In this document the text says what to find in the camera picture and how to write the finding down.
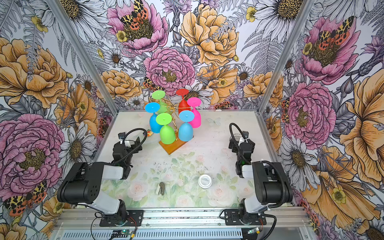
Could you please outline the light blue wine glass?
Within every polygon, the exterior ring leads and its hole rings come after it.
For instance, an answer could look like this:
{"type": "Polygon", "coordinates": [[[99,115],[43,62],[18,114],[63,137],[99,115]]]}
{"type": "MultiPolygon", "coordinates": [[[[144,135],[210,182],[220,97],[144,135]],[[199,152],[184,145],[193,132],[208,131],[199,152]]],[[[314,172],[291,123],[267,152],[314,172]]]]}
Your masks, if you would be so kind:
{"type": "Polygon", "coordinates": [[[188,142],[194,136],[194,129],[190,122],[194,120],[195,115],[193,112],[185,110],[180,112],[179,118],[183,124],[179,127],[178,137],[181,141],[188,142]]]}

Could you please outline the magenta wine glass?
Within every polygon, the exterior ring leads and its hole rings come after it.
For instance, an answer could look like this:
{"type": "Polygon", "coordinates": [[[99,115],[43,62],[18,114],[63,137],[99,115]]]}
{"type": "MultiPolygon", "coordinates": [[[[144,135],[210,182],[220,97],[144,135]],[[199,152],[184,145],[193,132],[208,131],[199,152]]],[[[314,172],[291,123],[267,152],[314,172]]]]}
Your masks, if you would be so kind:
{"type": "Polygon", "coordinates": [[[192,113],[195,115],[194,119],[190,122],[190,124],[194,129],[197,129],[202,124],[201,114],[197,110],[197,107],[201,105],[202,101],[197,97],[192,97],[187,100],[187,103],[190,107],[192,107],[192,113]]]}

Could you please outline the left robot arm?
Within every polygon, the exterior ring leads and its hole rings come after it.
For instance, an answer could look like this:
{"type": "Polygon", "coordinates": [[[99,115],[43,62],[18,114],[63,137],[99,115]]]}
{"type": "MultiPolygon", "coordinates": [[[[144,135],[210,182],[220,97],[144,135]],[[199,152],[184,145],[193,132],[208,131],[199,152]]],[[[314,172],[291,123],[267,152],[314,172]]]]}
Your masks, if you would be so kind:
{"type": "Polygon", "coordinates": [[[127,211],[125,202],[103,192],[101,184],[106,180],[128,178],[133,167],[132,157],[143,149],[147,137],[147,130],[133,129],[114,145],[111,162],[74,164],[58,189],[59,202],[96,210],[109,225],[132,224],[136,227],[138,223],[135,216],[127,211]]]}

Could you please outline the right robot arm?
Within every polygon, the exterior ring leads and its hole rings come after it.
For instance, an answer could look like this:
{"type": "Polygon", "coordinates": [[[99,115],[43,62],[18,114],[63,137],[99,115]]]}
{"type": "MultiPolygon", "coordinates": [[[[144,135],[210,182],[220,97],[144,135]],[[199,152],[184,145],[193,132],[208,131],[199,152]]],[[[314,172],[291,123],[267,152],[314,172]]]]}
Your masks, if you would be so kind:
{"type": "Polygon", "coordinates": [[[229,149],[236,154],[236,174],[248,179],[254,186],[254,193],[242,198],[237,210],[227,209],[221,213],[227,226],[264,225],[266,211],[281,207],[293,199],[293,190],[283,166],[278,162],[252,161],[256,144],[249,139],[249,133],[230,123],[229,149]]]}

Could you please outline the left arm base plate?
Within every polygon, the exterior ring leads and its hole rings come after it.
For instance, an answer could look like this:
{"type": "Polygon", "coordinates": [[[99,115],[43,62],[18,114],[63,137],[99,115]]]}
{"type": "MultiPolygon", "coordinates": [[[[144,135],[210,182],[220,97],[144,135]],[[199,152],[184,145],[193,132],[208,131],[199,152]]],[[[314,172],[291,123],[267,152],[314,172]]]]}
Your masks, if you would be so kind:
{"type": "Polygon", "coordinates": [[[126,214],[105,215],[102,217],[100,227],[140,227],[144,218],[144,210],[127,210],[126,214]]]}

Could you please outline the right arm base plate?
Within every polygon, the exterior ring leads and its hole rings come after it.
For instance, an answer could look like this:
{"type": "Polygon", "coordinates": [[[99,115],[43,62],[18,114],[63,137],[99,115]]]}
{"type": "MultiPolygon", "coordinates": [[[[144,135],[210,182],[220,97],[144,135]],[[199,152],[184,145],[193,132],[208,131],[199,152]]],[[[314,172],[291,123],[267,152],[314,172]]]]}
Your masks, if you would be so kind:
{"type": "Polygon", "coordinates": [[[224,220],[227,226],[261,226],[267,223],[263,216],[239,209],[224,209],[220,213],[220,219],[224,220]]]}

